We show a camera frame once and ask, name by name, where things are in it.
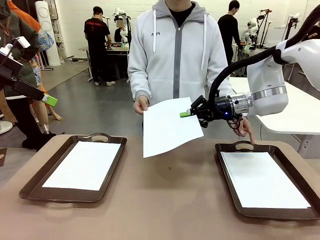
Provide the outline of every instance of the orange cloth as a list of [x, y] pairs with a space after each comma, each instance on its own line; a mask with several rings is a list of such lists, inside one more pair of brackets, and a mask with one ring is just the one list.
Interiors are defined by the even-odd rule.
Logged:
[[18, 15], [20, 19], [25, 21], [31, 28], [33, 28], [37, 33], [41, 29], [40, 23], [38, 23], [32, 16], [28, 13], [20, 10], [12, 1], [8, 1], [9, 8], [12, 12]]

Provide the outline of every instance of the white paper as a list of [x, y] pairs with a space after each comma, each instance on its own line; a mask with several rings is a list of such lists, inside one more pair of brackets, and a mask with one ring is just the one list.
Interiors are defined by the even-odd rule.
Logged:
[[268, 152], [221, 154], [243, 208], [311, 207]]
[[204, 136], [197, 116], [180, 117], [191, 108], [190, 97], [176, 98], [149, 107], [143, 113], [143, 157], [171, 151]]
[[79, 141], [42, 187], [98, 191], [120, 146]]

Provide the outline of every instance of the paper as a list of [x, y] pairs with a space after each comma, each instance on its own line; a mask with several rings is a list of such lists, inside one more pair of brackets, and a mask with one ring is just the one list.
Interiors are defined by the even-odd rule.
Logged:
[[149, 107], [143, 113], [143, 157], [171, 151], [204, 136], [197, 116], [180, 117], [191, 108], [190, 97], [176, 98]]
[[120, 146], [79, 141], [42, 187], [98, 191]]
[[221, 154], [243, 208], [311, 207], [268, 152]]

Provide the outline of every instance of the jacket hood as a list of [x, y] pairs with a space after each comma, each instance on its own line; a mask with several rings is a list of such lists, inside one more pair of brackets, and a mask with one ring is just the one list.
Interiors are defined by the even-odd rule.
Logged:
[[[196, 22], [204, 22], [205, 15], [209, 15], [204, 7], [201, 7], [197, 2], [191, 1], [195, 4], [194, 9], [192, 10], [191, 14], [187, 18], [187, 20], [193, 20]], [[159, 0], [155, 5], [152, 6], [152, 10], [156, 11], [157, 18], [164, 18], [167, 16], [172, 16], [165, 0]]]
[[10, 8], [7, 0], [0, 0], [0, 19], [6, 19], [10, 16]]

